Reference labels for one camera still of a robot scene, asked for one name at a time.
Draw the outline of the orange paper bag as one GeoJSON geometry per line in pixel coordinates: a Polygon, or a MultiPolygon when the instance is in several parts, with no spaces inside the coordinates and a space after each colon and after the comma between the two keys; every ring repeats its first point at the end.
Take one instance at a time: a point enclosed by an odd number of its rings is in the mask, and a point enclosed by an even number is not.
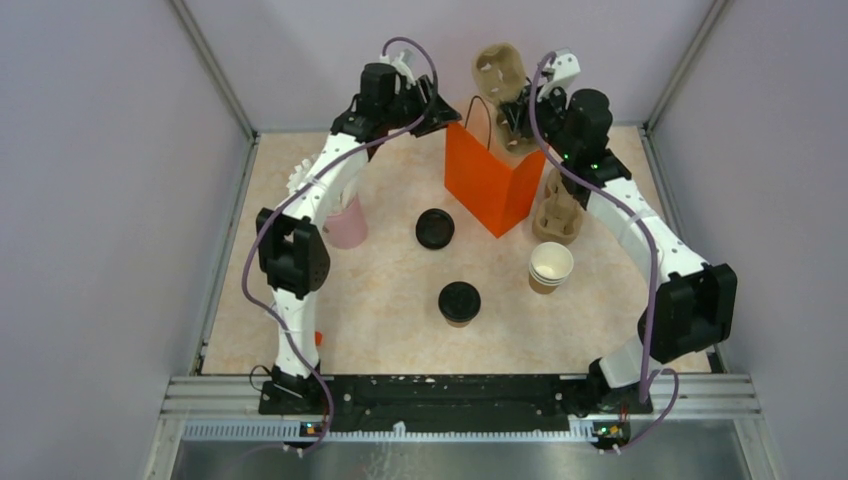
{"type": "Polygon", "coordinates": [[[447,127],[444,186],[496,238],[530,214],[545,163],[539,150],[513,155],[497,142],[490,104],[478,95],[447,127]]]}

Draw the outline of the single cardboard cup carrier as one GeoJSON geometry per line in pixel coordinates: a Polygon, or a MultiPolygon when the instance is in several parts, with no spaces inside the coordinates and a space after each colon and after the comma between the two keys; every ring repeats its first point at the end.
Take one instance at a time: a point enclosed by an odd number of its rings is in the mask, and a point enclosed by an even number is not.
{"type": "Polygon", "coordinates": [[[478,94],[489,104],[491,129],[499,145],[510,155],[525,156],[537,149],[529,136],[512,136],[498,125],[498,106],[504,102],[530,99],[530,80],[520,53],[510,43],[483,48],[472,62],[472,76],[478,94]]]}

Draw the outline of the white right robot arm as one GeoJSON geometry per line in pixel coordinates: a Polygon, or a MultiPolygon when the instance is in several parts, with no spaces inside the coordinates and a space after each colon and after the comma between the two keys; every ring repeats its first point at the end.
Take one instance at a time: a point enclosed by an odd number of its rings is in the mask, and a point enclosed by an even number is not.
{"type": "Polygon", "coordinates": [[[649,288],[637,332],[590,366],[589,404],[612,412],[627,388],[689,353],[727,340],[738,278],[727,264],[695,253],[640,193],[631,172],[609,148],[612,114],[605,94],[553,89],[540,100],[524,86],[498,105],[496,122],[508,142],[542,139],[557,154],[563,191],[616,236],[649,288]]]}

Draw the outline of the brown paper coffee cup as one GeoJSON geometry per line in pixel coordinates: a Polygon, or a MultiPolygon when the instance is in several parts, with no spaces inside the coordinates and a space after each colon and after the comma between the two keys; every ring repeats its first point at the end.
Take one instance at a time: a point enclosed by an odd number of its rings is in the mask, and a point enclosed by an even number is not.
{"type": "Polygon", "coordinates": [[[446,323],[454,328],[464,328],[472,323],[471,319],[446,319],[446,323]]]}

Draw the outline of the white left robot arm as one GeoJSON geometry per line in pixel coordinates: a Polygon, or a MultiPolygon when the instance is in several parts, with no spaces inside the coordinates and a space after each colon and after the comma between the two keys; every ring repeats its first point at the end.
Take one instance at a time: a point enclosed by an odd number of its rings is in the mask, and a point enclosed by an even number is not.
{"type": "Polygon", "coordinates": [[[436,73],[418,78],[384,62],[367,64],[359,91],[332,122],[315,162],[276,209],[256,217],[260,270],[271,288],[270,313],[279,326],[275,381],[285,383],[283,401],[297,413],[319,404],[313,376],[320,363],[315,343],[317,293],[330,273],[322,229],[343,190],[388,140],[428,135],[460,115],[439,94],[436,73]]]}

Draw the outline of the black coffee cup lid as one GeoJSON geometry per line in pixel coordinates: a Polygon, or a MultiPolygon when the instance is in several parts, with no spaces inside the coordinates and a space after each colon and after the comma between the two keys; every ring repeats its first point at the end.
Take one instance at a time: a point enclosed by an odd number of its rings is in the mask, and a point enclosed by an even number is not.
{"type": "Polygon", "coordinates": [[[472,284],[455,281],[442,288],[437,299],[437,306],[445,319],[471,319],[479,313],[482,298],[472,284]]]}

